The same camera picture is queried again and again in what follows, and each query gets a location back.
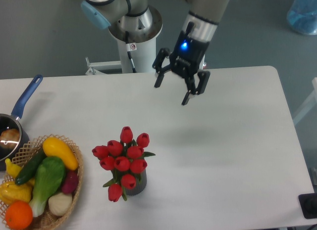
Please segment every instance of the tulip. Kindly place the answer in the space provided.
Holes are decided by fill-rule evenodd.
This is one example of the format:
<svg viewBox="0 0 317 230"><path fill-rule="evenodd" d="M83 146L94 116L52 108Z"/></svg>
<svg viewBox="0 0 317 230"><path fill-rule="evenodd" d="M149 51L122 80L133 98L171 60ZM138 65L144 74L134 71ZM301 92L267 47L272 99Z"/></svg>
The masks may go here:
<svg viewBox="0 0 317 230"><path fill-rule="evenodd" d="M108 151L108 147L107 146L96 146L93 150L93 155L95 157L98 157L99 159L103 159L105 157L109 156L109 151Z"/></svg>
<svg viewBox="0 0 317 230"><path fill-rule="evenodd" d="M133 189L136 185L135 177L131 174L125 174L121 178L121 185L127 189Z"/></svg>
<svg viewBox="0 0 317 230"><path fill-rule="evenodd" d="M141 147L147 147L150 143L150 137L147 133L142 133L137 137L137 144Z"/></svg>
<svg viewBox="0 0 317 230"><path fill-rule="evenodd" d="M123 146L118 141L110 140L108 142L108 151L112 156L117 157L122 153Z"/></svg>
<svg viewBox="0 0 317 230"><path fill-rule="evenodd" d="M121 172L125 172L130 168L130 161L123 156L117 157L114 161L114 167Z"/></svg>
<svg viewBox="0 0 317 230"><path fill-rule="evenodd" d="M120 140L124 143L130 143L132 142L133 134L129 126L123 127L121 134L120 134Z"/></svg>
<svg viewBox="0 0 317 230"><path fill-rule="evenodd" d="M112 184L108 188L108 198L110 201L117 202L121 197L123 191L119 184Z"/></svg>
<svg viewBox="0 0 317 230"><path fill-rule="evenodd" d="M128 148L128 157L132 158L132 159L136 159L142 156L142 154L144 153L144 149L140 146L132 146Z"/></svg>
<svg viewBox="0 0 317 230"><path fill-rule="evenodd" d="M143 172L147 166L148 164L144 159L135 159L131 162L130 170L135 174L139 174Z"/></svg>
<svg viewBox="0 0 317 230"><path fill-rule="evenodd" d="M101 167L107 171L112 171L114 169L114 157L111 157L111 156L105 157L99 163Z"/></svg>

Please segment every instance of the sticker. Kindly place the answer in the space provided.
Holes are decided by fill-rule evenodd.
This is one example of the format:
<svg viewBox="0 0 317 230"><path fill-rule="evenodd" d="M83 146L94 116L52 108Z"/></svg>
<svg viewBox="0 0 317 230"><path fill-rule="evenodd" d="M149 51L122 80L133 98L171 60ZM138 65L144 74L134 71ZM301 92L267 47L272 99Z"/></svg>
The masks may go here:
<svg viewBox="0 0 317 230"><path fill-rule="evenodd" d="M127 44L127 51L135 51L135 50L137 50L136 43Z"/></svg>

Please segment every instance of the blue pot handle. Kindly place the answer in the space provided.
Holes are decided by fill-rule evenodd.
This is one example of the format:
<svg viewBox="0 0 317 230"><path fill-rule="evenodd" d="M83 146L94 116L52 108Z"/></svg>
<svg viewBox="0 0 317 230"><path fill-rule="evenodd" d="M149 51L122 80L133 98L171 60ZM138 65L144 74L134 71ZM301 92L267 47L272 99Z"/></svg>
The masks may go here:
<svg viewBox="0 0 317 230"><path fill-rule="evenodd" d="M19 100L16 102L11 115L17 117L17 118L22 118L23 115L23 110L25 107L26 102L29 100L33 92L36 90L36 88L39 86L41 81L43 80L42 75L36 75L29 86L25 89L23 94L20 96Z"/></svg>

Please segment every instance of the wicker basket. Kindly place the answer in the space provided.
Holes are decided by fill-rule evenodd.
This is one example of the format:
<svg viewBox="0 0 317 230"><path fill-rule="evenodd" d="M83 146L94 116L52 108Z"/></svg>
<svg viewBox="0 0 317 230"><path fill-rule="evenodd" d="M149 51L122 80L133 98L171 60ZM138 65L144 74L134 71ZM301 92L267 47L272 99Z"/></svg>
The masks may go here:
<svg viewBox="0 0 317 230"><path fill-rule="evenodd" d="M16 153L15 157L13 157L13 159L12 159L12 163L23 167L24 164L27 163L30 160L30 158L38 152L39 148L42 147L43 141L45 139L47 139L48 137L55 137L55 138L58 138L58 139L64 141L70 147L70 149L73 151L73 153L76 155L78 163L79 163L79 166L78 166L79 184L78 184L77 189L73 193L73 202L72 202L70 208L67 210L67 212L63 216L57 217L57 216L53 215L48 210L48 204L47 204L45 211L44 211L44 214L37 217L37 218L34 218L32 224L27 228L28 230L39 230L39 229L52 230L52 229L56 229L57 227L59 227L63 222L65 222L65 220L69 217L70 213L74 209L74 206L77 202L79 192L81 189L81 185L82 185L83 174L84 174L82 154L81 154L78 146L73 141L66 138L65 136L49 135L49 136L38 137L32 141L29 141L22 148L20 148L20 150ZM8 182L8 181L13 181L13 180L14 180L13 177L6 173L2 183ZM1 201L0 202L0 216L2 218L2 223L5 224L5 226L9 229L9 227L5 221L5 212L6 212L7 208L8 208L8 205L4 204Z"/></svg>

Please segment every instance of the yellow bell pepper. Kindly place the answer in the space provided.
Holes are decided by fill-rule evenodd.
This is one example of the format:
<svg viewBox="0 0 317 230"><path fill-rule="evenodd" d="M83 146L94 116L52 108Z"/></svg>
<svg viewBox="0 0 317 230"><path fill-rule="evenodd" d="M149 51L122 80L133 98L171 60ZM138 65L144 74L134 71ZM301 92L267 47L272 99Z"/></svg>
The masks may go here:
<svg viewBox="0 0 317 230"><path fill-rule="evenodd" d="M59 157L66 168L75 171L78 168L78 161L68 145L55 137L49 137L43 142L43 150L47 157Z"/></svg>
<svg viewBox="0 0 317 230"><path fill-rule="evenodd" d="M5 160L5 165L6 165L6 172L12 176L13 178L16 178L17 175L19 174L19 172L21 171L22 167L14 164L11 162L11 160L9 158L6 158ZM31 180L29 180L27 182L28 184L30 184L31 186L34 186L35 184L35 179L32 178Z"/></svg>
<svg viewBox="0 0 317 230"><path fill-rule="evenodd" d="M32 197L32 187L28 184L16 185L14 182L0 184L0 199L5 204L12 204L17 200L30 202Z"/></svg>

